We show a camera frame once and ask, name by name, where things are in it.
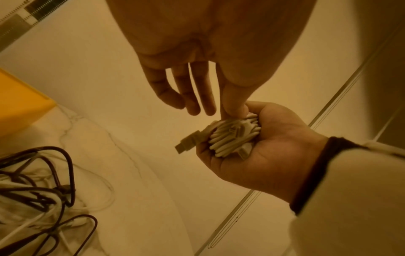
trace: yellow object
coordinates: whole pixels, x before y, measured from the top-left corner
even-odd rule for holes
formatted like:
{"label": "yellow object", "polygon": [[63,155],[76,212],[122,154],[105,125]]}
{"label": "yellow object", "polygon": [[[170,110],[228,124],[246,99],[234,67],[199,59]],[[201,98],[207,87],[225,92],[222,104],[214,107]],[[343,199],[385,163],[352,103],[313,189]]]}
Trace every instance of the yellow object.
{"label": "yellow object", "polygon": [[21,130],[56,103],[0,69],[0,137]]}

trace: white marble tabletop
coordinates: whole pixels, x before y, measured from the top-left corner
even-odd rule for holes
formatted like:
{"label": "white marble tabletop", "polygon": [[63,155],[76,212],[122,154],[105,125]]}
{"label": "white marble tabletop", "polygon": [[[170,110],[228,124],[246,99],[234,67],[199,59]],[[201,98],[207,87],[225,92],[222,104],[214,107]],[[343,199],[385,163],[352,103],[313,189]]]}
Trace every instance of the white marble tabletop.
{"label": "white marble tabletop", "polygon": [[[89,211],[99,224],[81,255],[193,255],[170,195],[153,171],[108,132],[64,107],[56,107],[27,129],[0,138],[1,155],[38,146],[59,146],[71,155],[76,165],[79,202],[97,206],[114,191],[115,201],[111,206]],[[104,177],[113,188],[108,188],[89,171]],[[75,241],[80,244],[85,234],[77,230],[67,236],[68,240],[73,239],[75,248]],[[52,255],[69,253],[59,249]]]}

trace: person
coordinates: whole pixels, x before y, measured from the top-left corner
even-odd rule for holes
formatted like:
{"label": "person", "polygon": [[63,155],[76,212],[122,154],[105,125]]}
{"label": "person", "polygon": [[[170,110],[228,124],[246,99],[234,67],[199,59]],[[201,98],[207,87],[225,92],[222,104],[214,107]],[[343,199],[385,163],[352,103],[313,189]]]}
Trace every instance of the person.
{"label": "person", "polygon": [[297,255],[405,255],[403,158],[327,138],[286,107],[247,102],[296,43],[315,0],[107,2],[164,103],[200,113],[190,67],[202,106],[213,115],[212,61],[221,116],[258,114],[262,130],[248,159],[216,158],[206,143],[197,146],[197,155],[220,178],[290,203]]}

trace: white sleeve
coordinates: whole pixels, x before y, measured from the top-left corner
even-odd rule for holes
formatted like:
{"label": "white sleeve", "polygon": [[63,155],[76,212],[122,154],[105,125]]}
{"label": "white sleeve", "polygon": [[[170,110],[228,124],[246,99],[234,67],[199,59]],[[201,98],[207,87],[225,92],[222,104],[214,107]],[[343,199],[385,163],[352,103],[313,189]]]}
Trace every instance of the white sleeve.
{"label": "white sleeve", "polygon": [[290,236],[298,256],[405,255],[405,160],[344,151],[291,223]]}

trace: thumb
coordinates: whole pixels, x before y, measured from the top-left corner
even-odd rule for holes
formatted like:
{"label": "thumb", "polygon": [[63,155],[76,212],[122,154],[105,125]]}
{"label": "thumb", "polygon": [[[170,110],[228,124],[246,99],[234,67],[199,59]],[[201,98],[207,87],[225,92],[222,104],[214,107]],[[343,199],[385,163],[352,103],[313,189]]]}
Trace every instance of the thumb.
{"label": "thumb", "polygon": [[238,86],[230,82],[224,76],[219,64],[216,65],[216,75],[218,77],[221,109],[226,112],[226,116],[244,118],[248,114],[246,100],[258,88],[258,86]]}

